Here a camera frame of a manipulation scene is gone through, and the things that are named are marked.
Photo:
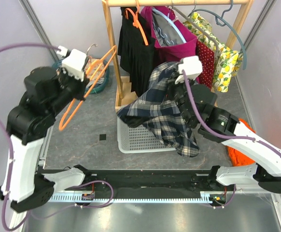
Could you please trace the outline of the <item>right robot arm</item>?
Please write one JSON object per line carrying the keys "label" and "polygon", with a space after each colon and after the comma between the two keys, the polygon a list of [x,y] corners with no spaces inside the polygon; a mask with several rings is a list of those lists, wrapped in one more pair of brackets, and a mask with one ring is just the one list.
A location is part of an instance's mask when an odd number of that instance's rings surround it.
{"label": "right robot arm", "polygon": [[255,134],[233,114],[214,106],[216,94],[204,85],[170,81],[167,98],[175,101],[187,128],[197,128],[204,138],[253,160],[243,166],[213,166],[206,182],[210,189],[247,184],[281,193],[281,149]]}

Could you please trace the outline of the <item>navy plaid skirt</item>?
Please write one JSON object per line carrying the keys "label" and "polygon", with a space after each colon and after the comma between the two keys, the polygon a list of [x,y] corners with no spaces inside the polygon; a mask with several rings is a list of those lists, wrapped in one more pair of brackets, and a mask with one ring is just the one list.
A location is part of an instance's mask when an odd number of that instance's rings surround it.
{"label": "navy plaid skirt", "polygon": [[143,125],[166,147],[180,156],[193,158],[200,153],[192,130],[186,127],[175,101],[168,98],[169,84],[177,77],[177,62],[164,62],[151,73],[147,90],[122,107],[118,118],[130,128]]}

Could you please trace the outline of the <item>orange plastic hanger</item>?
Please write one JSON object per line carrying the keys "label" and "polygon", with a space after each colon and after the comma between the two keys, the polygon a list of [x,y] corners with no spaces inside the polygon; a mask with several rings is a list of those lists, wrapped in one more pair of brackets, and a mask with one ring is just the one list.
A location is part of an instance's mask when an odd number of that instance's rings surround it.
{"label": "orange plastic hanger", "polygon": [[106,71],[110,62],[103,64],[105,58],[111,55],[110,60],[112,60],[115,57],[116,53],[116,45],[114,45],[102,58],[95,59],[94,61],[91,60],[92,57],[87,53],[85,54],[77,49],[73,49],[69,56],[67,54],[60,53],[60,55],[64,57],[61,62],[61,67],[65,68],[68,71],[69,75],[74,77],[74,79],[80,80],[81,84],[83,84],[84,87],[87,87],[88,84],[91,85],[89,89],[84,89],[81,91],[81,96],[78,98],[80,102],[78,103],[70,117],[66,119],[66,116],[69,114],[73,105],[77,101],[76,97],[73,98],[60,120],[58,126],[58,129],[60,131],[63,131],[70,123],[76,112],[85,101],[86,97],[91,93],[101,76]]}

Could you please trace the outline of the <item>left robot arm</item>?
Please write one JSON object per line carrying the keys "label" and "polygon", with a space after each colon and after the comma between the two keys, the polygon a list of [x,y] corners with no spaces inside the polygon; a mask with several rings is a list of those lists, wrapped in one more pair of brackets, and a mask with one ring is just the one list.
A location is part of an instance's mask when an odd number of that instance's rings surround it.
{"label": "left robot arm", "polygon": [[24,85],[25,93],[7,117],[6,131],[13,146],[7,166],[12,170],[0,186],[0,199],[7,197],[18,213],[46,204],[56,192],[75,186],[87,190],[92,185],[89,171],[81,165],[53,174],[36,171],[48,129],[72,100],[84,98],[85,83],[65,68],[38,67],[25,77]]}

